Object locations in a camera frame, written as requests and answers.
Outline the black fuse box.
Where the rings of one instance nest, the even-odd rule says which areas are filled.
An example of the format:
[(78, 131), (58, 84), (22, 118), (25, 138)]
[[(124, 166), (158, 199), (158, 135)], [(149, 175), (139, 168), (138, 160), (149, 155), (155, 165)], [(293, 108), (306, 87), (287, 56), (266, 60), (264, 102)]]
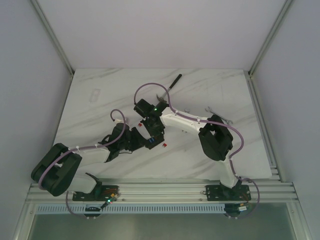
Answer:
[(161, 144), (164, 140), (165, 140), (164, 135), (161, 133), (159, 135), (156, 135), (147, 139), (144, 146), (147, 149), (151, 150), (152, 148)]

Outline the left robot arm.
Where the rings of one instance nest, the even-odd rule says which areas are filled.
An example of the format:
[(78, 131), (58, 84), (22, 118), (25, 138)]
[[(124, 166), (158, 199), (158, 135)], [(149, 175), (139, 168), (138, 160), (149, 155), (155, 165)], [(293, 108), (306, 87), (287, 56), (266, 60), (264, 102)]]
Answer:
[(154, 137), (144, 137), (136, 127), (117, 123), (111, 134), (93, 146), (68, 148), (56, 143), (31, 172), (31, 179), (38, 187), (58, 197), (64, 192), (81, 192), (90, 200), (102, 196), (102, 183), (88, 172), (89, 165), (108, 163), (124, 152), (152, 148)]

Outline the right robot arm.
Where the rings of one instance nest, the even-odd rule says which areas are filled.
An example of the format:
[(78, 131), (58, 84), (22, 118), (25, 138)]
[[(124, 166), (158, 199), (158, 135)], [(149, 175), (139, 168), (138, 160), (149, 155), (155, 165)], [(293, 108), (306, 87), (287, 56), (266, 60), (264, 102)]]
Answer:
[(233, 148), (233, 137), (228, 128), (221, 125), (221, 118), (212, 115), (210, 118), (200, 117), (192, 121), (193, 115), (181, 117), (171, 111), (167, 103), (159, 102), (154, 106), (144, 99), (134, 103), (134, 111), (142, 117), (141, 123), (149, 133), (149, 142), (152, 144), (164, 141), (166, 127), (175, 127), (198, 136), (204, 154), (216, 161), (219, 173), (219, 186), (210, 193), (216, 194), (216, 199), (225, 201), (230, 201), (239, 194), (238, 180), (227, 160), (228, 153)]

